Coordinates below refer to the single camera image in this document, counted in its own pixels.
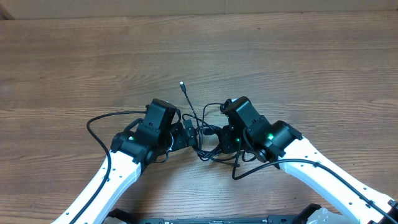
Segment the black usb cable short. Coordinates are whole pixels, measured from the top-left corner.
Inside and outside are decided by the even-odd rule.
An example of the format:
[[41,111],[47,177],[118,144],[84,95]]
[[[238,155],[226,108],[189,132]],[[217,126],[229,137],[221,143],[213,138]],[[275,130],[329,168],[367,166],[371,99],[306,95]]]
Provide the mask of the black usb cable short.
[[235,159],[236,156],[232,156],[227,159],[217,159],[216,158],[216,156],[219,156],[221,154],[220,141],[214,149],[212,149],[210,151],[203,150],[204,136],[212,136],[212,135],[217,135],[218,137],[221,136],[221,128],[219,126],[216,126],[213,124],[208,124],[207,122],[205,122],[206,108],[209,106],[213,106],[213,105],[220,106],[221,103],[209,103],[209,104],[205,105],[203,108],[203,112],[202,112],[202,119],[198,118],[197,116],[188,114],[188,113],[184,113],[182,115],[182,118],[185,121],[185,117],[189,116],[189,117],[193,118],[195,121],[197,121],[198,123],[201,122],[201,124],[198,124],[197,128],[195,129],[195,131],[198,135],[198,144],[196,146],[193,146],[194,151],[196,152],[197,156],[199,157],[199,159],[201,161],[203,161],[203,162],[213,161],[213,162],[218,162],[220,164],[226,164],[228,166],[233,166],[233,164],[230,163],[229,161],[232,159]]

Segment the black usb cable long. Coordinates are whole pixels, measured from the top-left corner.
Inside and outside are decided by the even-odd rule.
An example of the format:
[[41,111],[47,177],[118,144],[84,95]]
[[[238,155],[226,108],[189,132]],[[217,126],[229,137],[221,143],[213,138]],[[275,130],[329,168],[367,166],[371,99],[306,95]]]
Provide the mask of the black usb cable long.
[[202,111],[202,118],[199,118],[197,113],[196,113],[196,111],[195,111],[195,109],[194,109],[194,107],[193,107],[193,105],[192,105],[192,103],[191,103],[191,101],[190,101],[190,99],[189,99],[189,97],[188,97],[187,88],[186,88],[185,83],[183,81],[180,82],[180,87],[181,87],[181,90],[182,90],[183,94],[186,97],[188,105],[190,106],[190,108],[191,108],[191,110],[193,112],[193,114],[187,114],[187,113],[183,114],[182,118],[183,118],[183,120],[185,120],[185,117],[189,116],[189,117],[194,119],[194,121],[196,122],[196,125],[197,125],[197,128],[195,129],[195,131],[196,131],[196,134],[197,134],[198,142],[197,142],[197,145],[193,147],[193,149],[196,152],[196,154],[199,157],[199,159],[201,161],[203,161],[203,162],[213,161],[213,162],[217,162],[217,163],[220,163],[220,164],[226,164],[226,165],[231,166],[231,167],[239,167],[240,166],[239,164],[234,164],[232,162],[229,162],[232,159],[236,159],[237,155],[232,156],[232,157],[227,158],[227,159],[217,159],[216,158],[216,156],[219,156],[221,154],[221,143],[220,142],[218,143],[218,145],[214,149],[212,149],[210,151],[206,151],[206,150],[203,149],[203,142],[204,142],[203,139],[204,139],[205,131],[209,131],[211,135],[221,134],[221,128],[220,127],[212,125],[212,124],[208,124],[207,122],[205,122],[205,110],[206,110],[206,107],[210,106],[210,105],[220,105],[220,103],[210,103],[210,104],[206,105],[203,108],[203,111]]

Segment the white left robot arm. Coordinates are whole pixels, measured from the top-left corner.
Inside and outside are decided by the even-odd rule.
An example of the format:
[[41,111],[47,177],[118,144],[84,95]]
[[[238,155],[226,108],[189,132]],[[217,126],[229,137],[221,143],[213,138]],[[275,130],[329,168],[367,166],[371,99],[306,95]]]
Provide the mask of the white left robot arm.
[[174,105],[153,99],[142,114],[113,137],[101,168],[56,223],[130,223],[114,209],[122,194],[158,157],[197,144],[192,122]]

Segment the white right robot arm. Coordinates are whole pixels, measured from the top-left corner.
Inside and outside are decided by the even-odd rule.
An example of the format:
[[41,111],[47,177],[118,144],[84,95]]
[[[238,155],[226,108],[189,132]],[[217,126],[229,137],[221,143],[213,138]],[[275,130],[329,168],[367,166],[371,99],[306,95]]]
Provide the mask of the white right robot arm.
[[262,163],[250,172],[233,175],[233,179],[274,166],[308,185],[349,223],[397,223],[396,200],[338,167],[288,123],[270,124],[247,97],[226,100],[220,111],[228,118],[237,158],[250,153]]

